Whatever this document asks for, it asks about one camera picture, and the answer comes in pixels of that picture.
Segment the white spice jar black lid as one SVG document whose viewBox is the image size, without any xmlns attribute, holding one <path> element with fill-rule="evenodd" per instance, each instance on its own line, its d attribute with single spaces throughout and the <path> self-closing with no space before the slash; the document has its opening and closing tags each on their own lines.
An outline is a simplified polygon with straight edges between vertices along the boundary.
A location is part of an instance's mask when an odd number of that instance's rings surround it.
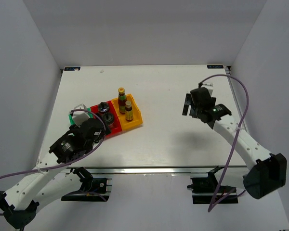
<svg viewBox="0 0 289 231">
<path fill-rule="evenodd" d="M 98 112 L 101 114 L 109 112 L 109 104 L 107 102 L 100 102 L 98 105 Z"/>
</svg>

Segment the small yellow label bottle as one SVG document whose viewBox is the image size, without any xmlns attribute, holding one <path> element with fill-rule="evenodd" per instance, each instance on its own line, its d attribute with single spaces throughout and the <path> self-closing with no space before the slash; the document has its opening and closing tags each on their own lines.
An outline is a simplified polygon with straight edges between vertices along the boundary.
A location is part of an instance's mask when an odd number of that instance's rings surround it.
<svg viewBox="0 0 289 231">
<path fill-rule="evenodd" d="M 125 118 L 127 121 L 133 120 L 133 109 L 131 101 L 125 102 Z"/>
</svg>

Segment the red chili sauce bottle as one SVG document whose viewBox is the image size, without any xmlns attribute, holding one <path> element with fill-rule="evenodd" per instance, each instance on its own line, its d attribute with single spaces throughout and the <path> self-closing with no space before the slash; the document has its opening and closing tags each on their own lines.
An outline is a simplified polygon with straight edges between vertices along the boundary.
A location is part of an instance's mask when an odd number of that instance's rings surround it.
<svg viewBox="0 0 289 231">
<path fill-rule="evenodd" d="M 127 101 L 127 97 L 125 94 L 125 89 L 123 87 L 118 89 L 118 106 L 119 112 L 121 114 L 125 114 L 125 103 Z"/>
</svg>

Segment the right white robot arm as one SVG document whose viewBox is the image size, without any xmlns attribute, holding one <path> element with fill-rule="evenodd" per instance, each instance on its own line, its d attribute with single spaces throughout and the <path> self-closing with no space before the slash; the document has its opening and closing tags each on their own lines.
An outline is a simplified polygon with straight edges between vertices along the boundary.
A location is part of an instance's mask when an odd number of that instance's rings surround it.
<svg viewBox="0 0 289 231">
<path fill-rule="evenodd" d="M 221 135 L 237 152 L 246 169 L 216 167 L 208 173 L 208 187 L 219 192 L 225 186 L 240 188 L 260 199 L 286 184 L 287 160 L 261 146 L 245 130 L 240 129 L 231 111 L 217 104 L 211 90 L 201 87 L 186 94 L 183 115 L 190 115 Z"/>
</svg>

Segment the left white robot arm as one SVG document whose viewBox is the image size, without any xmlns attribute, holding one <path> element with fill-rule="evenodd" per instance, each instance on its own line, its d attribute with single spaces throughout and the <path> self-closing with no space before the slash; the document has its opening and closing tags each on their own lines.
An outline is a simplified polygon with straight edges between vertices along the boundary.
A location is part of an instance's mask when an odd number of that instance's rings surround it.
<svg viewBox="0 0 289 231">
<path fill-rule="evenodd" d="M 80 125 L 71 125 L 32 170 L 22 172 L 23 179 L 0 191 L 1 216 L 22 231 L 42 208 L 67 194 L 97 194 L 100 187 L 84 167 L 73 170 L 58 183 L 50 184 L 50 181 L 94 152 L 110 132 L 99 113 L 90 113 Z"/>
</svg>

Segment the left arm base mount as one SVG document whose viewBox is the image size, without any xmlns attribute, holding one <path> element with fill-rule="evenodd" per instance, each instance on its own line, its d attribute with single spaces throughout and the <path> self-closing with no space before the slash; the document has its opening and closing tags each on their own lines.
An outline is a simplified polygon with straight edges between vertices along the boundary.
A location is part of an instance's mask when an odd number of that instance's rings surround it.
<svg viewBox="0 0 289 231">
<path fill-rule="evenodd" d="M 113 179 L 104 174 L 82 173 L 81 180 L 89 180 L 79 187 L 79 190 L 72 191 L 61 197 L 61 201 L 69 202 L 107 202 L 112 191 Z"/>
</svg>

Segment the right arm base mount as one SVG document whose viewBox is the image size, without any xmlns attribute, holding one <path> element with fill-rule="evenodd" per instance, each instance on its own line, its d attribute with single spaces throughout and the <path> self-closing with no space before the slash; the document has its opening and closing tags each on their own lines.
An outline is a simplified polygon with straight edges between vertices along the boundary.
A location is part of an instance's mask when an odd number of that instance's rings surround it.
<svg viewBox="0 0 289 231">
<path fill-rule="evenodd" d="M 187 186 L 187 189 L 192 192 L 192 201 L 194 205 L 209 205 L 215 188 L 218 184 L 218 180 L 215 175 L 218 172 L 222 173 L 223 167 L 216 167 L 213 170 L 210 170 L 206 176 L 200 177 L 192 177 L 191 184 Z M 220 199 L 225 194 L 230 191 L 233 192 L 224 200 L 222 200 L 221 204 L 238 204 L 238 198 L 236 194 L 236 188 L 221 185 L 216 196 L 216 200 Z"/>
</svg>

